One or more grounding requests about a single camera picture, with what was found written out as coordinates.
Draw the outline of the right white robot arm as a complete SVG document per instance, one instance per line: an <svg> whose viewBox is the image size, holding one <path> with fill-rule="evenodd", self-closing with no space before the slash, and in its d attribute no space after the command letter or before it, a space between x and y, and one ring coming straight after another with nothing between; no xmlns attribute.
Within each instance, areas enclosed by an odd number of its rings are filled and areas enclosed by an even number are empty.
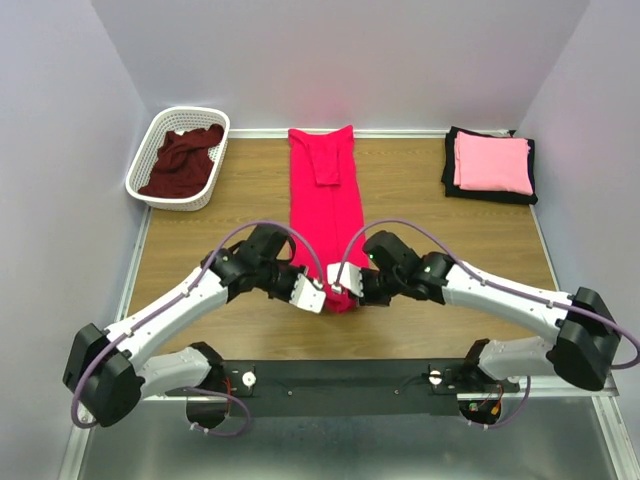
<svg viewBox="0 0 640 480"><path fill-rule="evenodd" d="M510 377L556 375L587 391L603 389L620 335L602 297L537 289L490 275L442 252L420 256L397 235L379 231L364 244L373 268L351 267L362 305L389 305L396 295L489 313L532 332L514 341L482 339L470 348L460 379L480 392Z"/></svg>

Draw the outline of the crimson red t shirt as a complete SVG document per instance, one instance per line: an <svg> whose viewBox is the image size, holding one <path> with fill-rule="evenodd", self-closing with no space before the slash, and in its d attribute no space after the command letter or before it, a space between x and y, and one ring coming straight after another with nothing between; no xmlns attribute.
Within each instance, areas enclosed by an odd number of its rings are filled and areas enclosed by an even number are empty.
<svg viewBox="0 0 640 480"><path fill-rule="evenodd" d="M364 226L354 158L353 127L324 135L288 131L289 225L313 247L323 269L341 261Z"/></svg>

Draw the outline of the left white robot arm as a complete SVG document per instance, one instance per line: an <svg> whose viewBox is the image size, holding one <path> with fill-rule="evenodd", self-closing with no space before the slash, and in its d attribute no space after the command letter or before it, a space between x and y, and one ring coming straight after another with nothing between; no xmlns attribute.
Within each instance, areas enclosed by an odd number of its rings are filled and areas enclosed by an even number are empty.
<svg viewBox="0 0 640 480"><path fill-rule="evenodd" d="M309 242L277 222L248 226L247 239L234 245L221 241L184 280L145 308L105 328L89 323L76 333L63 374L73 395L76 427L112 426L142 399L177 389L224 399L224 416L233 409L250 412L233 388L224 359L208 344L156 353L203 315L254 289L301 310L321 311L324 275L318 257L296 265L280 256L285 246L311 252Z"/></svg>

